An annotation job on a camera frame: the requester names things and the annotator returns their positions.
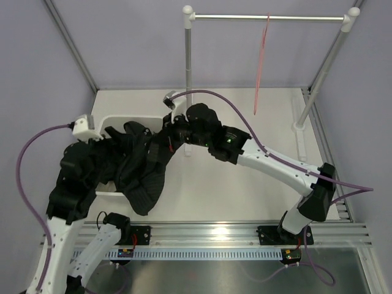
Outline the black pinstriped shirt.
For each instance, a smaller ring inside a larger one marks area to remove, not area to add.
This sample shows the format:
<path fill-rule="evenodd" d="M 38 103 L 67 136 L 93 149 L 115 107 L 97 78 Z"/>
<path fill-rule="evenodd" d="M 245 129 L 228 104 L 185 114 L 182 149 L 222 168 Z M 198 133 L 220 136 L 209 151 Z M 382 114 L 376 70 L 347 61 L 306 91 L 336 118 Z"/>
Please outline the black pinstriped shirt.
<path fill-rule="evenodd" d="M 134 212 L 147 216 L 163 192 L 166 166 L 174 153 L 170 152 L 162 130 L 153 133 L 135 121 L 125 123 L 124 130 L 132 137 L 132 144 L 117 145 L 122 159 L 116 164 L 112 181 Z"/>

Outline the pink wire hanger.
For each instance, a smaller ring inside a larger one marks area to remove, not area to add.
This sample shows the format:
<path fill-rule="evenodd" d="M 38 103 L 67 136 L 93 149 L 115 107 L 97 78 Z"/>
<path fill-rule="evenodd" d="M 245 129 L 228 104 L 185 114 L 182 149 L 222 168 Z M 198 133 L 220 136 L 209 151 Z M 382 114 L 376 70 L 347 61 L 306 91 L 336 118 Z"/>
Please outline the pink wire hanger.
<path fill-rule="evenodd" d="M 266 25 L 262 31 L 259 56 L 258 56 L 257 79 L 256 79 L 255 94 L 254 94 L 254 109 L 253 109 L 254 116 L 257 114 L 257 109 L 258 109 L 258 95 L 260 90 L 260 82 L 262 79 L 263 59 L 265 54 L 265 42 L 266 42 L 266 35 L 268 32 L 269 23 L 270 23 L 270 13 L 267 13 Z"/>

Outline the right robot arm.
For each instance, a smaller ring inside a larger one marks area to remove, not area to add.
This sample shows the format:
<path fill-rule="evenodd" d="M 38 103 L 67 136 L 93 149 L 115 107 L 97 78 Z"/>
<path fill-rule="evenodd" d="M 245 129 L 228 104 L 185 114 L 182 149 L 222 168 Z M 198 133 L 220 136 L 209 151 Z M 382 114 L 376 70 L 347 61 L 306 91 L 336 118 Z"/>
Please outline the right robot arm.
<path fill-rule="evenodd" d="M 306 238 L 307 225 L 326 220 L 336 190 L 334 166 L 305 165 L 276 155 L 260 147 L 255 135 L 222 125 L 216 112 L 205 104 L 187 108 L 170 99 L 164 103 L 171 111 L 162 126 L 168 131 L 170 149 L 175 144 L 206 147 L 217 160 L 258 170 L 299 193 L 300 199 L 281 217 L 276 232 L 265 234 L 269 242 L 301 244 Z"/>

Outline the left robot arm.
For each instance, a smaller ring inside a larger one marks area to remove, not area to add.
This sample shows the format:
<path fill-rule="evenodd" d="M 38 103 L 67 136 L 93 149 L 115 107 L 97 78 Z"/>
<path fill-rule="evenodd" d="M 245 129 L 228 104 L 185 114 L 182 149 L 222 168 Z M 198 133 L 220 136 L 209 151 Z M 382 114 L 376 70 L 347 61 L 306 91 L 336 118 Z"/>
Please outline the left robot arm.
<path fill-rule="evenodd" d="M 105 254 L 131 239 L 130 219 L 110 213 L 83 252 L 72 257 L 81 227 L 96 199 L 96 188 L 108 182 L 120 158 L 111 139 L 78 141 L 65 149 L 55 188 L 49 196 L 47 219 L 33 213 L 46 240 L 27 293 L 84 293 Z"/>

